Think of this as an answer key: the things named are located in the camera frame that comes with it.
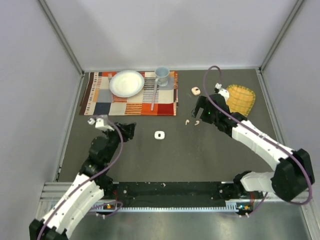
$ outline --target white plate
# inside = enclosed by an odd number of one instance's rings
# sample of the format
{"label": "white plate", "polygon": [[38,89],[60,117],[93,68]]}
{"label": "white plate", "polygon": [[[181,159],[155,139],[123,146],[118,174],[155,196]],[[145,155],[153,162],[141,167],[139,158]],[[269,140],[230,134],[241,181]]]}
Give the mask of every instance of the white plate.
{"label": "white plate", "polygon": [[114,75],[109,87],[114,95],[120,98],[128,98],[139,93],[144,84],[145,79],[139,72],[126,70]]}

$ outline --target red square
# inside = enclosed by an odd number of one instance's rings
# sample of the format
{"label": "red square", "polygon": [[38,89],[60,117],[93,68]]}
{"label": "red square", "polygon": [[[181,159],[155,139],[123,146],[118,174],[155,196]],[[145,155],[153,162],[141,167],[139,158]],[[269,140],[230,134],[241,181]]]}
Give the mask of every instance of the red square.
{"label": "red square", "polygon": [[173,116],[174,113],[174,103],[161,104],[158,103],[158,115],[159,116]]}

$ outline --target yellow placemat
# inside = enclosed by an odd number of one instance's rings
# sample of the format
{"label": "yellow placemat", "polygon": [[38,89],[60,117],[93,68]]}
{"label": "yellow placemat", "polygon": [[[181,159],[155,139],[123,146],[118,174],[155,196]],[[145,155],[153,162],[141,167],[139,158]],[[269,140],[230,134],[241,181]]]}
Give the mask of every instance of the yellow placemat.
{"label": "yellow placemat", "polygon": [[230,94],[229,99],[226,101],[230,112],[239,112],[247,117],[256,100],[255,92],[245,86],[235,84],[228,86],[226,89]]}

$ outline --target plate rim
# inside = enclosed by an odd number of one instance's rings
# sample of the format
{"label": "plate rim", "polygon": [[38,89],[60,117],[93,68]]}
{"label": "plate rim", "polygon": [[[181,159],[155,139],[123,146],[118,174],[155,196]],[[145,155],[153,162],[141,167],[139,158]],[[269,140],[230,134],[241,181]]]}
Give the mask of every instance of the plate rim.
{"label": "plate rim", "polygon": [[[114,78],[115,78],[117,75],[119,75],[119,74],[125,74],[125,73],[135,73],[135,74],[139,75],[139,76],[141,77],[141,79],[142,79],[142,87],[139,89],[139,91],[137,91],[137,92],[135,92],[135,93],[132,93],[132,94],[128,94],[128,95],[115,94],[115,93],[113,92],[113,90],[112,90],[112,87],[111,87],[111,86],[112,86],[112,82],[114,82]],[[144,85],[145,85],[145,78],[144,78],[144,76],[142,76],[142,74],[141,74],[140,72],[135,71],[135,70],[123,70],[123,71],[117,72],[117,73],[112,77],[111,81],[109,82],[109,89],[110,89],[110,91],[111,91],[112,94],[114,94],[115,96],[117,96],[117,97],[119,97],[119,98],[129,98],[129,97],[132,97],[132,96],[138,94],[138,93],[144,88]]]}

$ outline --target woven mat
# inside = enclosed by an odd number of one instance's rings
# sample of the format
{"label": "woven mat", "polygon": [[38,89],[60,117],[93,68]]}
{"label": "woven mat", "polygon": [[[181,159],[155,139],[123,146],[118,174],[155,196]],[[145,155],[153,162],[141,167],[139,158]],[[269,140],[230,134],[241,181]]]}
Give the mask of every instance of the woven mat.
{"label": "woven mat", "polygon": [[158,86],[154,109],[151,111],[155,72],[140,72],[144,77],[143,89],[136,95],[124,98],[113,95],[108,74],[116,72],[90,72],[89,82],[81,101],[80,115],[152,115],[175,116],[178,106],[178,73],[170,72],[167,86]]}
{"label": "woven mat", "polygon": [[226,101],[230,112],[238,112],[247,117],[256,100],[254,91],[240,85],[230,85],[226,89],[230,94],[229,99]]}

